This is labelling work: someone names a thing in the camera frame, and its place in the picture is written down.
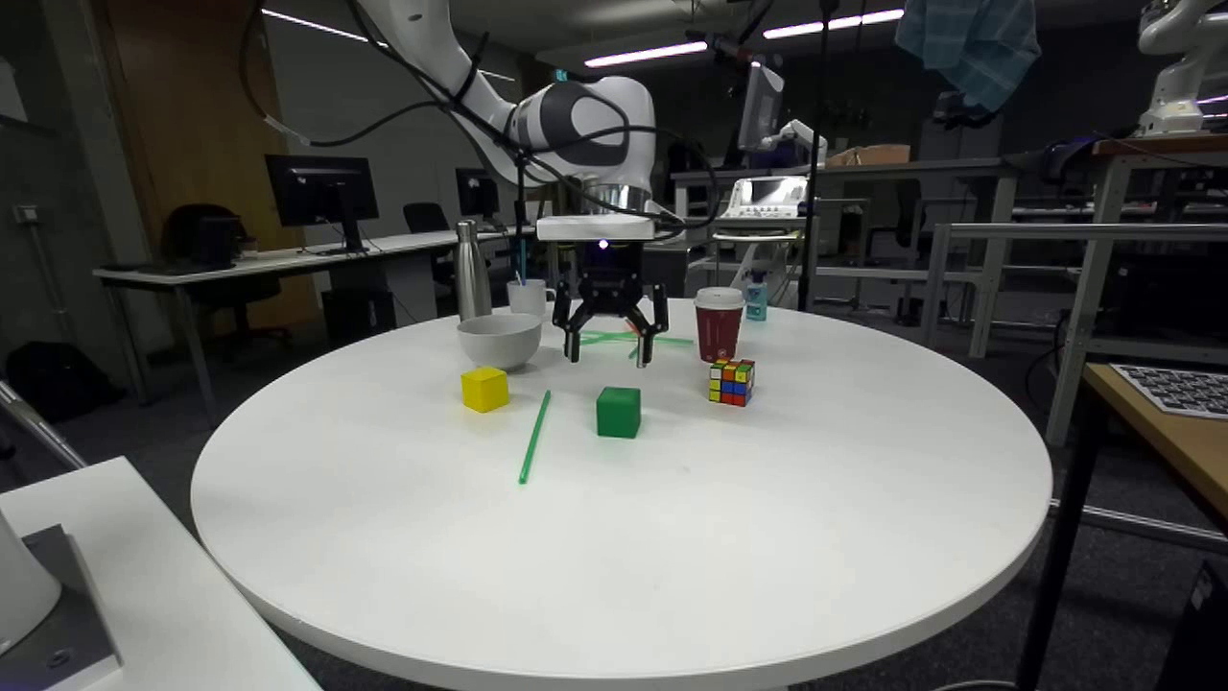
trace wooden table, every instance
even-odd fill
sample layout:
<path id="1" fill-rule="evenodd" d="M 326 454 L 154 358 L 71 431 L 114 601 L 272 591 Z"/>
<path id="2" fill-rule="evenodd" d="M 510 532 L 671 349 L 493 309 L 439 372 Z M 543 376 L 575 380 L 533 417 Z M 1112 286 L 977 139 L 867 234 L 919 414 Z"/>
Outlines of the wooden table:
<path id="1" fill-rule="evenodd" d="M 1085 489 L 1097 466 L 1111 417 L 1130 421 L 1177 475 L 1185 494 L 1223 528 L 1228 526 L 1228 421 L 1185 417 L 1152 408 L 1112 366 L 1092 366 L 1082 372 L 1082 431 L 1065 481 L 1065 505 L 1043 559 L 1032 628 L 1027 642 L 1019 691 L 1041 682 L 1043 647 L 1051 623 L 1058 614 L 1066 564 L 1074 551 L 1074 532 L 1085 504 Z"/>

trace round white table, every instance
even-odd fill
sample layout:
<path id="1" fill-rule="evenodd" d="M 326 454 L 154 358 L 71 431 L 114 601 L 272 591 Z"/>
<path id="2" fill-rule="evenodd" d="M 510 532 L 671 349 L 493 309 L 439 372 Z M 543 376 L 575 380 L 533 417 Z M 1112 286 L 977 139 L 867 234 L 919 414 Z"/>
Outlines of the round white table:
<path id="1" fill-rule="evenodd" d="M 695 332 L 691 304 L 671 327 Z M 201 536 L 308 645 L 484 691 L 786 688 L 957 626 L 1027 564 L 1048 449 L 963 366 L 771 309 L 736 409 L 671 339 L 648 370 L 617 339 L 572 366 L 547 327 L 497 414 L 459 398 L 455 318 L 340 349 L 214 431 Z M 597 437 L 608 385 L 644 391 L 643 437 Z"/>

